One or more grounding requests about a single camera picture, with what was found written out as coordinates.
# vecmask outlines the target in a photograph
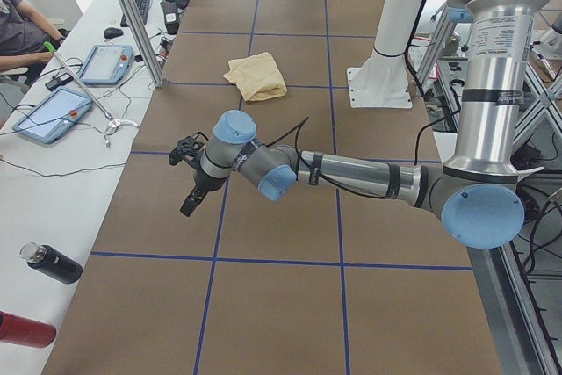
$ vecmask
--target robotic arm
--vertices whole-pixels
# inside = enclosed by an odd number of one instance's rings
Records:
[[[533,14],[549,0],[449,0],[474,16],[468,76],[455,154],[442,168],[401,167],[295,148],[266,147],[244,112],[223,114],[205,145],[181,140],[170,164],[187,161],[195,188],[182,212],[190,215],[232,171],[271,200],[298,179],[329,182],[372,198],[402,199],[434,213],[450,235],[473,248],[495,248],[519,233],[524,210],[515,187],[525,175],[510,163],[529,56]]]

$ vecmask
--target gray shirt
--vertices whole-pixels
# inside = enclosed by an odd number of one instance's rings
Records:
[[[16,10],[21,0],[0,0],[0,56],[41,52],[49,40],[38,26]]]

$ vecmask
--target green tip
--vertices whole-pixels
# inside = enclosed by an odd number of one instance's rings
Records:
[[[53,47],[53,45],[51,43],[49,43],[48,41],[45,41],[43,43],[43,46],[45,46],[47,48],[47,50],[51,53],[56,52],[56,49]]]

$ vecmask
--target red cylinder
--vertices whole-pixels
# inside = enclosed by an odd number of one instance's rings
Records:
[[[55,336],[56,328],[50,324],[0,311],[0,342],[42,348]]]

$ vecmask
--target white table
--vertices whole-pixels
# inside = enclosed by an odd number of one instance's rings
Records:
[[[165,29],[159,3],[160,0],[152,0],[146,25],[148,37],[160,32],[159,28]],[[106,27],[119,27],[121,15],[117,0],[95,0],[59,53],[65,59],[78,57],[84,60],[93,45],[104,44],[103,31]],[[135,54],[138,54],[130,29],[124,28],[124,32],[122,37],[113,39],[110,43],[131,45]],[[158,46],[161,37],[151,39],[154,47]],[[141,65],[142,63],[135,63],[126,78]],[[46,71],[59,67],[59,63],[52,60]],[[45,98],[49,94],[44,85],[46,81],[47,79],[43,79],[34,84],[22,104],[37,104]],[[74,82],[67,86],[80,90]],[[142,121],[153,88],[145,68],[122,87],[132,99],[126,115],[128,119],[139,123]],[[92,91],[101,96],[108,90],[96,88]],[[121,117],[128,102],[118,91],[101,101],[116,118]],[[0,133],[10,132],[11,126],[21,116],[14,112]],[[104,131],[107,120],[93,105],[81,122]],[[9,162],[44,174],[120,164],[126,162],[137,131],[132,126],[121,127],[111,137],[110,148],[105,146],[102,135],[88,126],[74,127],[53,146],[36,144],[19,134],[6,134],[0,136],[0,154]],[[64,285],[28,268],[19,257],[19,250],[28,242],[49,244],[84,265],[122,169],[102,169],[66,177],[39,177],[27,170],[0,162],[0,209],[3,215],[0,232],[1,310],[60,328],[77,283]],[[0,343],[0,374],[41,373],[52,348],[53,345],[45,349],[34,349]]]

